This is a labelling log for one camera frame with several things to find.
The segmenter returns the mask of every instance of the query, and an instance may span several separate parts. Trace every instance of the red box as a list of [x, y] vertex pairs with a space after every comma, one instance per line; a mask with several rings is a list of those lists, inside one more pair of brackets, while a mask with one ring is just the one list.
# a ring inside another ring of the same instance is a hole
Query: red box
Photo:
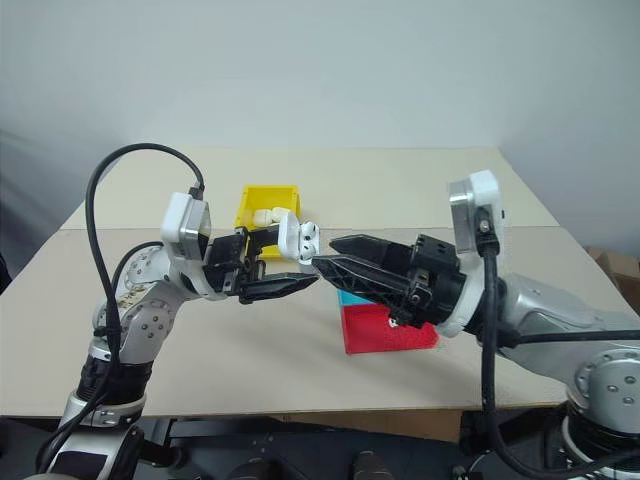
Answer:
[[342, 307], [342, 334], [347, 354], [392, 352], [433, 348], [438, 334], [430, 323], [421, 329], [392, 328], [389, 309], [382, 305], [364, 304]]

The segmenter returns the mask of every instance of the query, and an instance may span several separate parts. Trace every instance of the table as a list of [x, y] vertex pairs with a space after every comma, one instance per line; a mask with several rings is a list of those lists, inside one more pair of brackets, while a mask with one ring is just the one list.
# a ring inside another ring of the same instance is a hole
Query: table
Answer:
[[[403, 243], [419, 232], [453, 241], [446, 183], [490, 167], [510, 224], [506, 269], [572, 291], [596, 308], [632, 312], [495, 149], [183, 151], [203, 169], [214, 225], [231, 225], [244, 183], [296, 183], [303, 218], [321, 225], [325, 244], [354, 232]], [[184, 166], [159, 156], [132, 155], [99, 189], [97, 221], [111, 269], [132, 245], [159, 238], [170, 192], [192, 183]], [[303, 160], [316, 170], [300, 167]], [[276, 170], [284, 172], [281, 180]], [[59, 415], [79, 379], [101, 298], [83, 226], [76, 212], [0, 298], [5, 415]], [[292, 267], [268, 265], [272, 272]], [[496, 368], [500, 406], [564, 399], [555, 380], [501, 358]], [[463, 334], [442, 338], [433, 350], [347, 356], [335, 290], [320, 281], [251, 306], [233, 299], [187, 303], [147, 393], [146, 415], [478, 408], [480, 349]]]

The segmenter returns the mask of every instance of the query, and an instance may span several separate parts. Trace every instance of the yellow bin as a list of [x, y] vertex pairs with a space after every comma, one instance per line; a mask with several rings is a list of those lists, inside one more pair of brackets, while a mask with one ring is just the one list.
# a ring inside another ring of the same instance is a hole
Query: yellow bin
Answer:
[[[256, 228], [253, 225], [253, 212], [274, 207], [288, 208], [300, 218], [298, 187], [296, 185], [245, 185], [234, 227], [244, 226], [253, 230]], [[280, 257], [280, 251], [275, 245], [266, 247], [261, 257]]]

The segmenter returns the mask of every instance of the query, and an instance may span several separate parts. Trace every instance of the cable connector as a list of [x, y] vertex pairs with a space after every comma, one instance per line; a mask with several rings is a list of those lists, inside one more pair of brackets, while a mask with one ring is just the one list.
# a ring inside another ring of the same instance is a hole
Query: cable connector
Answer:
[[204, 192], [204, 185], [200, 183], [196, 183], [193, 187], [189, 189], [189, 195], [193, 197], [194, 200], [202, 200], [202, 193]]
[[491, 214], [484, 207], [476, 210], [475, 226], [475, 240], [478, 254], [484, 257], [485, 252], [491, 249], [495, 255], [498, 255], [500, 253], [500, 242], [493, 228]]
[[513, 328], [498, 325], [498, 348], [516, 348], [520, 345], [521, 335]]
[[110, 328], [110, 327], [101, 325], [99, 327], [94, 328], [93, 330], [94, 337], [113, 338], [114, 335], [118, 335], [119, 333], [122, 333], [122, 327]]

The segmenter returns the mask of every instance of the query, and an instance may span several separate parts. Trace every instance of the white wall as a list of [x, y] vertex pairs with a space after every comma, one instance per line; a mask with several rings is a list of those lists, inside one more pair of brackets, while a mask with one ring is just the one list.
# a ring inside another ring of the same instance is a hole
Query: white wall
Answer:
[[640, 2], [1, 7], [0, 249], [17, 268], [121, 144], [499, 146], [583, 244], [640, 254]]

